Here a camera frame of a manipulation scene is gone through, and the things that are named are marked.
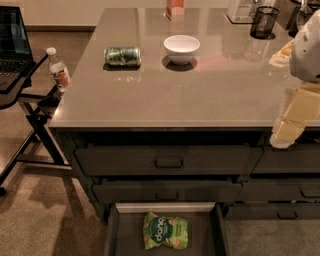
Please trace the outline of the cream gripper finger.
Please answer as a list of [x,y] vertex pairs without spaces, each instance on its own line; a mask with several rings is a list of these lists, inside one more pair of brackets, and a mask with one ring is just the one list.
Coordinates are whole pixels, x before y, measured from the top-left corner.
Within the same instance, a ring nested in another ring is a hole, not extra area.
[[272,128],[270,144],[277,149],[290,147],[319,116],[319,83],[302,83],[297,89],[286,89],[279,116]]

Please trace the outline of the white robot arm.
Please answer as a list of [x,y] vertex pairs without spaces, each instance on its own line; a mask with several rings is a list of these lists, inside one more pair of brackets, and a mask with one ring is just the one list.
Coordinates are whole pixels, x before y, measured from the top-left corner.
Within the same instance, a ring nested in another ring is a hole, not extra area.
[[301,81],[297,89],[285,92],[272,128],[271,145],[285,149],[293,145],[320,114],[320,10],[269,63],[275,67],[288,66],[291,75]]

